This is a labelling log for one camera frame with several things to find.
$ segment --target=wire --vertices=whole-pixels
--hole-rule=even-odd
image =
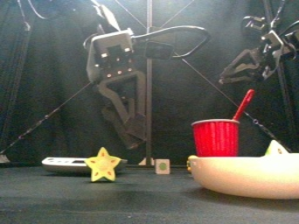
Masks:
[[[278,35],[279,37],[285,36],[286,33],[299,25],[299,20],[297,20],[293,24],[290,24],[290,26],[281,32],[281,34]]]
[[[39,17],[39,18],[42,18],[42,19],[52,19],[52,18],[56,18],[56,16],[54,16],[54,17],[44,17],[44,16],[42,16],[42,14],[38,12],[38,10],[35,9],[35,7],[34,7],[34,3],[32,3],[32,0],[27,0],[28,1],[28,4],[31,5],[31,8],[32,8],[32,11],[34,11],[34,13],[35,13],[35,15]]]
[[[44,118],[16,138],[16,140],[8,145],[8,147],[0,151],[0,155],[6,153],[8,149],[11,149],[16,143],[19,143],[27,135],[30,135],[35,129],[44,123],[46,120],[51,118],[54,114],[62,109],[62,107],[80,94],[80,92],[91,85],[91,82],[79,90],[79,92],[48,114]]]
[[[155,32],[147,33],[144,35],[134,36],[132,39],[135,41],[139,41],[143,39],[150,39],[150,38],[158,37],[166,33],[173,33],[173,32],[198,32],[198,33],[203,33],[206,35],[205,40],[191,49],[191,51],[183,55],[174,55],[173,60],[181,60],[181,59],[185,59],[186,57],[191,56],[211,40],[211,35],[207,32],[207,30],[199,26],[191,26],[191,25],[183,25],[183,26],[175,26],[171,28],[166,28],[161,31],[155,31]]]

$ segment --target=star toy eyes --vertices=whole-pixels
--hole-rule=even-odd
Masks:
[[[111,181],[116,180],[115,167],[120,162],[120,158],[110,156],[108,151],[104,147],[100,148],[98,156],[87,158],[84,162],[91,168],[92,182],[103,178]]]

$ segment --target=black cable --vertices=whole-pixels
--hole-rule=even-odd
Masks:
[[[278,35],[279,37],[285,36],[286,33],[299,25],[299,20],[297,20],[293,24],[289,25],[289,27],[281,32],[281,34]]]
[[[147,33],[144,35],[134,36],[132,40],[134,41],[140,41],[143,39],[150,39],[155,38],[158,36],[162,36],[166,33],[174,33],[174,32],[198,32],[199,34],[205,34],[206,38],[205,40],[191,49],[190,52],[187,52],[183,55],[174,55],[173,60],[181,60],[185,59],[186,57],[191,56],[211,40],[211,35],[207,32],[207,30],[199,26],[191,26],[191,25],[183,25],[183,26],[175,26],[171,28],[166,28],[161,31],[154,31],[151,33]]]

